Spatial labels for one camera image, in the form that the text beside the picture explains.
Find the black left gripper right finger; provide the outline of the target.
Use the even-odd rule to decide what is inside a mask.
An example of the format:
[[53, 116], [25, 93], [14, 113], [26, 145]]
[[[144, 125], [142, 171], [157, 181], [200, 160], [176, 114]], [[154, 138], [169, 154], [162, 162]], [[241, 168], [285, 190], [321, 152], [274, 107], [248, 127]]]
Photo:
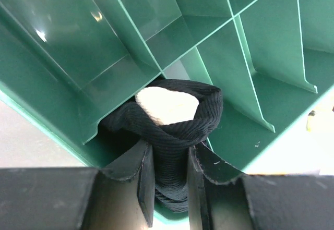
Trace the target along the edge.
[[329, 175], [248, 175], [198, 144], [187, 186], [191, 229], [333, 229]]

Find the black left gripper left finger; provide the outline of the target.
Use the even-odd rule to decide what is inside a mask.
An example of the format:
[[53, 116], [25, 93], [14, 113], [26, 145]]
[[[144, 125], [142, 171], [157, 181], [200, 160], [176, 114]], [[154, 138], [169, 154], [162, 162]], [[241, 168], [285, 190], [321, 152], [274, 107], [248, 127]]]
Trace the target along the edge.
[[138, 141], [107, 165], [1, 169], [1, 229], [148, 229], [152, 146]]

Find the black ribbed underwear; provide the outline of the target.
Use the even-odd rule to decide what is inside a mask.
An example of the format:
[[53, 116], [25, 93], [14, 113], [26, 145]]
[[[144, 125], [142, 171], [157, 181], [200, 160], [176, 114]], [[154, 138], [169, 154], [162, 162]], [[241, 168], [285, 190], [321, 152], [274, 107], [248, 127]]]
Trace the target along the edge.
[[156, 125], [136, 102], [126, 102], [103, 120], [111, 132], [125, 129], [153, 147], [155, 197], [174, 213], [188, 210], [186, 186], [188, 149], [207, 140], [217, 128], [222, 111], [222, 91], [210, 84], [177, 79], [160, 79], [152, 87], [185, 92], [198, 99], [194, 119], [169, 125]]

